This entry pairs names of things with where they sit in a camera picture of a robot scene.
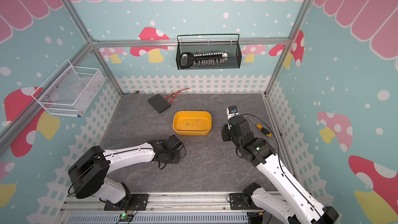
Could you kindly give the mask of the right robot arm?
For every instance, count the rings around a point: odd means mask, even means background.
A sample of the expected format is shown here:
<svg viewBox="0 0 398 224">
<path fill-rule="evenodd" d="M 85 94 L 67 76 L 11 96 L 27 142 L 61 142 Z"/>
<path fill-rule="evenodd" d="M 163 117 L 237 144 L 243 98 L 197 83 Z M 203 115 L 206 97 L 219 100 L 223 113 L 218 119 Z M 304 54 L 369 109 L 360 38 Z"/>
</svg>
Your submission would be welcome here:
<svg viewBox="0 0 398 224">
<path fill-rule="evenodd" d="M 337 221 L 338 212 L 316 200 L 296 180 L 271 144 L 254 136 L 245 117 L 228 114 L 228 122 L 222 128 L 222 139 L 231 141 L 238 156 L 265 175 L 284 197 L 282 201 L 259 184 L 252 183 L 246 187 L 245 194 L 256 207 L 269 212 L 284 224 L 333 224 Z"/>
</svg>

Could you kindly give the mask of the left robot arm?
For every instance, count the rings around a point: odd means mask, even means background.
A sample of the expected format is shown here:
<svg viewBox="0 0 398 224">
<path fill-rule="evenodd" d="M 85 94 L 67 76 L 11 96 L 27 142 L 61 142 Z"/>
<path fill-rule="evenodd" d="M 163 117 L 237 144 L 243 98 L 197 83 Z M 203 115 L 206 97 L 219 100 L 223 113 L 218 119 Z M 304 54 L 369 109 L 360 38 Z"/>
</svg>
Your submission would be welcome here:
<svg viewBox="0 0 398 224">
<path fill-rule="evenodd" d="M 153 140 L 122 149 L 102 149 L 93 146 L 68 169 L 71 185 L 69 195 L 78 199 L 96 196 L 108 211 L 139 210 L 137 196 L 125 183 L 108 178 L 108 174 L 139 163 L 156 162 L 160 170 L 168 164 L 178 164 L 186 155 L 183 142 L 175 135 L 166 140 Z"/>
</svg>

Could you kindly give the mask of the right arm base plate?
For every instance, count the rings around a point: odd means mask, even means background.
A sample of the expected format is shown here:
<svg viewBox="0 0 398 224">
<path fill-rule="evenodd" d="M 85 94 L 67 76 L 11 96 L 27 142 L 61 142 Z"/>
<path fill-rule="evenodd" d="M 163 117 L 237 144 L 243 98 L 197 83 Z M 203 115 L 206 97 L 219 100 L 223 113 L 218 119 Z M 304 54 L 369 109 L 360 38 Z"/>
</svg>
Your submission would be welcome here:
<svg viewBox="0 0 398 224">
<path fill-rule="evenodd" d="M 231 210 L 255 210 L 256 207 L 249 196 L 244 193 L 230 193 L 226 200 L 230 203 Z"/>
</svg>

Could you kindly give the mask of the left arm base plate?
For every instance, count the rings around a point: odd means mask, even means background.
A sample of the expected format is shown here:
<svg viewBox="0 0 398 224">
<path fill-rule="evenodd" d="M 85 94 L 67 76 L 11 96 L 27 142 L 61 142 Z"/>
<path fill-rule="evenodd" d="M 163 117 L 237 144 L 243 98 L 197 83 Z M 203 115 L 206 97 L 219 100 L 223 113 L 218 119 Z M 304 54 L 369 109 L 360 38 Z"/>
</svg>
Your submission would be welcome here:
<svg viewBox="0 0 398 224">
<path fill-rule="evenodd" d="M 132 194 L 123 198 L 119 203 L 105 202 L 105 211 L 145 211 L 149 194 Z"/>
</svg>

